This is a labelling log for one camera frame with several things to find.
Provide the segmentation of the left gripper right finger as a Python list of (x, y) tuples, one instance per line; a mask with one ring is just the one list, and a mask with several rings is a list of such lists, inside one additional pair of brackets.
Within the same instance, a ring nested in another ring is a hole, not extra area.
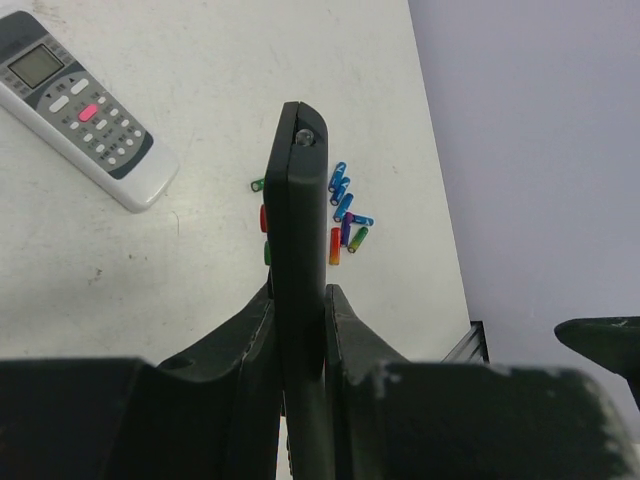
[(328, 285), (326, 385), (339, 479), (631, 479), (605, 391), (571, 369), (411, 362)]

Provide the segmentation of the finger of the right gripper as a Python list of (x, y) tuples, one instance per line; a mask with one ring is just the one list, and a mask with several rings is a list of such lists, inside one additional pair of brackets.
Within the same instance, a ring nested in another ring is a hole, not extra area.
[(572, 351), (627, 382), (639, 406), (639, 317), (578, 318), (554, 327), (556, 338)]

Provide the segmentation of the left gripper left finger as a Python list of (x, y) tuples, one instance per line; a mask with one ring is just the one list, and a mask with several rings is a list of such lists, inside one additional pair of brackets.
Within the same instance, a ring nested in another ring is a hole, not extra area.
[(5, 360), (5, 479), (259, 479), (275, 474), (280, 392), (263, 286), (157, 366), (140, 358)]

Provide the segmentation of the black TV remote control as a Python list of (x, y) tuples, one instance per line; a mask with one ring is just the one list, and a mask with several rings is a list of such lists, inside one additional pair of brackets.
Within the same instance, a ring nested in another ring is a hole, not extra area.
[(264, 187), (270, 280), (281, 355), (291, 471), (332, 479), (324, 388), (328, 130), (304, 102), (284, 104)]

